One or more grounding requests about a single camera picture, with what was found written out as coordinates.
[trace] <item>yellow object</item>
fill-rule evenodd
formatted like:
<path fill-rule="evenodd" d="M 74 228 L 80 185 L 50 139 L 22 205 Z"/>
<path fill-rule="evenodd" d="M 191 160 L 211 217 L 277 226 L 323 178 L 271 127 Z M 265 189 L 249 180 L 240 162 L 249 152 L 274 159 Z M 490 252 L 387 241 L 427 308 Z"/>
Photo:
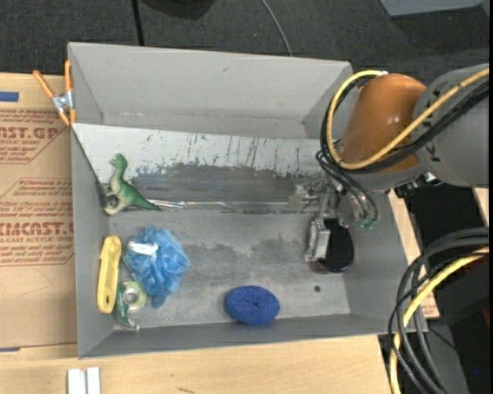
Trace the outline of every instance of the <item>yellow object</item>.
<path fill-rule="evenodd" d="M 363 76 L 381 76 L 381 74 L 384 74 L 383 71 L 362 71 L 360 73 L 357 73 L 356 75 L 353 75 L 349 77 L 342 85 L 342 87 L 338 90 L 338 92 L 335 94 L 333 97 L 332 101 L 330 102 L 329 105 L 329 111 L 327 112 L 327 145 L 329 146 L 329 152 L 330 155 L 333 157 L 333 159 L 339 164 L 340 167 L 343 167 L 345 169 L 350 169 L 350 170 L 355 170 L 355 169 L 361 169 L 363 167 L 367 167 L 371 165 L 372 163 L 378 161 L 379 159 L 383 158 L 388 152 L 390 152 L 392 149 L 394 149 L 398 144 L 405 139 L 407 136 L 411 134 L 411 132 L 420 126 L 426 120 L 434 111 L 436 111 L 440 106 L 442 106 L 444 103 L 446 103 L 449 99 L 453 98 L 453 96 L 456 95 L 457 92 L 459 92 L 461 89 L 465 88 L 466 86 L 471 85 L 472 83 L 476 82 L 477 80 L 480 80 L 481 78 L 488 76 L 490 74 L 490 69 L 489 67 L 479 71 L 478 73 L 475 73 L 474 75 L 469 76 L 467 79 L 463 80 L 460 82 L 458 85 L 454 86 L 450 90 L 448 90 L 445 94 L 440 96 L 426 111 L 424 111 L 416 120 L 414 120 L 408 127 L 406 127 L 395 139 L 393 139 L 387 146 L 385 146 L 382 150 L 379 152 L 375 153 L 373 156 L 370 158 L 361 161 L 359 163 L 345 163 L 338 153 L 336 152 L 336 149 L 334 148 L 334 144 L 332 142 L 332 118 L 334 115 L 334 110 L 336 109 L 336 106 L 338 105 L 338 100 L 342 94 L 342 92 L 355 80 L 359 79 L 360 77 Z"/>
<path fill-rule="evenodd" d="M 97 304 L 104 314 L 111 314 L 117 299 L 118 262 L 122 245 L 118 236 L 106 236 L 100 252 Z"/>
<path fill-rule="evenodd" d="M 473 261 L 481 259 L 482 257 L 483 257 L 482 255 L 471 255 L 463 259 L 458 259 L 452 262 L 449 266 L 444 268 L 442 271 L 440 271 L 434 278 L 432 278 L 427 283 L 426 286 L 424 286 L 424 288 L 417 294 L 417 296 L 409 304 L 408 308 L 403 313 L 403 317 L 402 317 L 403 325 L 404 326 L 408 325 L 409 320 L 416 312 L 422 300 L 426 298 L 430 293 L 432 293 L 435 287 L 441 284 L 442 281 L 444 281 L 449 275 L 456 272 L 459 268 L 462 268 L 466 264 L 472 263 Z M 396 346 L 397 349 L 399 349 L 400 344 L 401 344 L 400 334 L 399 332 L 396 332 L 394 334 L 394 345 Z M 398 368 L 398 358 L 394 353 L 394 350 L 391 349 L 389 355 L 389 379 L 391 383 L 391 388 L 393 390 L 393 394 L 402 394 L 398 382 L 397 368 Z"/>

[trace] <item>metal clamp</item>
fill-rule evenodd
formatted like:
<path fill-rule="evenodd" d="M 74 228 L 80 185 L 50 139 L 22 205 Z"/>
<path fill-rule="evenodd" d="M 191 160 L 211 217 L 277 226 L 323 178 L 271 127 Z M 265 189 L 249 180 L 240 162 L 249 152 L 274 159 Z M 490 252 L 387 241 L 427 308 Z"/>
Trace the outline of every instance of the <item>metal clamp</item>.
<path fill-rule="evenodd" d="M 51 86 L 49 86 L 49 83 L 45 80 L 42 73 L 40 73 L 38 70 L 33 71 L 33 76 L 39 82 L 39 85 L 44 93 L 53 101 L 53 104 L 58 111 L 58 116 L 64 122 L 64 124 L 66 124 L 66 126 L 69 126 L 71 122 L 75 122 L 75 93 L 73 92 L 73 84 L 71 79 L 71 62 L 67 60 L 64 64 L 64 82 L 66 86 L 66 92 L 64 94 L 56 95 L 51 89 Z"/>

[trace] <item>blue bath loofah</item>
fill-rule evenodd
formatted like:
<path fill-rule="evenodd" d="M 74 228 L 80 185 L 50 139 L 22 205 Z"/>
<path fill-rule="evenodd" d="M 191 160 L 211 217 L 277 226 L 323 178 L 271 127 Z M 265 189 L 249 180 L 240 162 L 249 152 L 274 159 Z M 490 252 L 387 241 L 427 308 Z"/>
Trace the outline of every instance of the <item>blue bath loofah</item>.
<path fill-rule="evenodd" d="M 279 301 L 264 287 L 241 286 L 232 289 L 226 295 L 224 309 L 240 323 L 260 326 L 276 318 L 279 313 Z"/>
<path fill-rule="evenodd" d="M 160 307 L 166 297 L 174 293 L 182 280 L 190 260 L 184 253 L 177 238 L 166 229 L 155 229 L 147 225 L 145 230 L 131 241 L 138 244 L 156 244 L 154 255 L 139 254 L 128 250 L 122 257 L 131 275 L 151 297 L 152 306 Z"/>

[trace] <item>black floor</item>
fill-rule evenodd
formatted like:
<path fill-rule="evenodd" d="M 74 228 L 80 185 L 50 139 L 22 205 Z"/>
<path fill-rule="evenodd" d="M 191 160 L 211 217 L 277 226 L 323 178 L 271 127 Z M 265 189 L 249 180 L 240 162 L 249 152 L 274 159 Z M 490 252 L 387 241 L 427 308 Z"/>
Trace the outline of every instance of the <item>black floor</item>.
<path fill-rule="evenodd" d="M 150 47 L 282 56 L 290 50 L 294 57 L 349 61 L 354 71 L 380 68 L 426 84 L 490 60 L 490 17 L 481 6 L 392 18 L 379 0 L 266 0 L 287 46 L 261 0 L 138 1 Z M 0 71 L 62 74 L 70 41 L 138 45 L 131 0 L 0 0 Z M 440 195 L 420 194 L 411 208 L 431 211 Z M 467 199 L 457 205 L 471 211 Z M 419 216 L 423 243 L 456 226 L 452 218 L 435 224 L 431 215 Z M 451 342 L 464 358 L 485 364 L 485 322 L 476 316 L 466 324 Z M 471 393 L 487 394 L 490 367 L 475 373 L 469 364 L 463 359 Z"/>

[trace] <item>toy dinosaur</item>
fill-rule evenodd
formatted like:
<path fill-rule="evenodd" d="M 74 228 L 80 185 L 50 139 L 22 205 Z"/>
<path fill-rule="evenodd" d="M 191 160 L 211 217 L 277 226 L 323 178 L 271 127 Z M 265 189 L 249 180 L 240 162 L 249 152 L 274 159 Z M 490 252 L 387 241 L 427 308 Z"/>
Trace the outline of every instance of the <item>toy dinosaur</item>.
<path fill-rule="evenodd" d="M 133 186 L 124 181 L 122 176 L 126 171 L 128 162 L 120 153 L 117 153 L 115 158 L 113 158 L 110 163 L 115 166 L 115 173 L 109 182 L 109 188 L 106 196 L 110 199 L 115 196 L 117 198 L 117 203 L 115 203 L 115 205 L 109 203 L 104 206 L 104 212 L 106 212 L 106 214 L 113 216 L 124 208 L 130 206 L 147 208 L 150 210 L 161 210 L 159 206 L 152 204 L 141 194 L 139 194 L 139 191 L 137 191 Z"/>

